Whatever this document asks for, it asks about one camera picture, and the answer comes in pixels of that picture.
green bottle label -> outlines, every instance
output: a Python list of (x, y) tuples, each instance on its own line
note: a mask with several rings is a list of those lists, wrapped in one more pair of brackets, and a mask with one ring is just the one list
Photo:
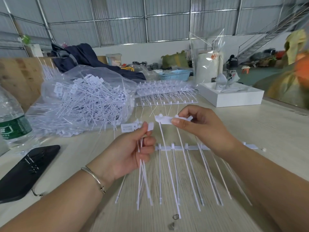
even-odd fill
[(13, 120), (0, 122), (0, 133), (3, 139), (19, 138), (31, 132), (32, 128), (29, 121), (22, 115)]

white foam box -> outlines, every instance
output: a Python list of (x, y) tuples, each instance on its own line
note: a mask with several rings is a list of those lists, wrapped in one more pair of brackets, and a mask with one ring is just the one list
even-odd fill
[(198, 85), (198, 91), (200, 95), (202, 95), (215, 107), (258, 105), (261, 104), (264, 94), (263, 90), (239, 83), (232, 84), (230, 88), (239, 87), (245, 90), (238, 92), (221, 93), (220, 91), (215, 90), (215, 87), (215, 82), (200, 83)]

green floor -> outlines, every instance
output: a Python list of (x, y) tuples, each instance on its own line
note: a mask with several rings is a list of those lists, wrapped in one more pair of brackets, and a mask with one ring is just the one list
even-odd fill
[(241, 71), (241, 69), (237, 69), (238, 76), (240, 77), (240, 80), (238, 82), (242, 82), (245, 85), (251, 86), (254, 85), (255, 82), (265, 77), (280, 72), (281, 69), (274, 67), (250, 68), (249, 74), (242, 74)]

wooden table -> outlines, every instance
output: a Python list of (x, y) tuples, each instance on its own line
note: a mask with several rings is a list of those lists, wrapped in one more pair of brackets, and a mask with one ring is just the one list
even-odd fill
[[(214, 109), (229, 131), (239, 140), (266, 148), (260, 154), (285, 167), (291, 172), (309, 180), (309, 117), (293, 109), (262, 101), (261, 105), (215, 108), (202, 97), (198, 97), (200, 106)], [(178, 105), (172, 105), (169, 115), (177, 113)], [(142, 108), (137, 108), (137, 118), (141, 118)], [(150, 115), (152, 110), (145, 107), (143, 121), (154, 121)], [(155, 114), (165, 114), (165, 107), (158, 106)], [(129, 121), (134, 121), (135, 112)], [(176, 128), (163, 125), (164, 138), (167, 145), (180, 145)], [(155, 123), (153, 135), (157, 143), (162, 143), (159, 125)], [(183, 143), (196, 145), (195, 137), (180, 131)], [(71, 138), (53, 138), (44, 145), (59, 144), (61, 152), (39, 179), (35, 186), (37, 194), (50, 192), (60, 183), (74, 174), (104, 150), (114, 139), (112, 130), (106, 132), (88, 132)], [(138, 173), (136, 170), (127, 175), (123, 189), (115, 204), (122, 178), (118, 179), (107, 191), (98, 209), (93, 213), (82, 231), (170, 231), (169, 225), (174, 222), (177, 231), (278, 231), (276, 225), (254, 204), (251, 207), (240, 194), (235, 182), (218, 158), (222, 174), (226, 180), (233, 199), (228, 197), (212, 155), (204, 151), (211, 166), (224, 206), (216, 204), (210, 181), (207, 177), (199, 151), (190, 151), (196, 176), (199, 181), (205, 206), (200, 205), (198, 211), (191, 189), (183, 152), (175, 151), (180, 183), (180, 212), (182, 219), (174, 220), (177, 213), (165, 152), (161, 154), (162, 171), (162, 205), (159, 204), (159, 153), (156, 151), (146, 164), (147, 178), (154, 206), (150, 206), (145, 188), (141, 191), (140, 210), (137, 210)], [(168, 152), (172, 172), (174, 164), (172, 152)], [(21, 159), (16, 153), (7, 152), (0, 157), (0, 178)], [(25, 198), (0, 205), (0, 226), (25, 208), (39, 200), (31, 192)]]

hand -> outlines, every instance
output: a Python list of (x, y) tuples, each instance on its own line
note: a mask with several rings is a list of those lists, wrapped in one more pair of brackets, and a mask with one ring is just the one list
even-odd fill
[[(148, 162), (155, 151), (156, 139), (150, 136), (152, 131), (147, 130), (148, 124), (144, 122), (140, 129), (121, 134), (87, 166), (108, 183), (139, 168), (140, 160)], [(140, 140), (144, 135), (141, 148)]]
[(178, 114), (179, 117), (193, 117), (191, 122), (172, 119), (172, 124), (197, 136), (219, 157), (224, 156), (240, 142), (226, 129), (220, 118), (212, 109), (196, 105), (187, 105)]

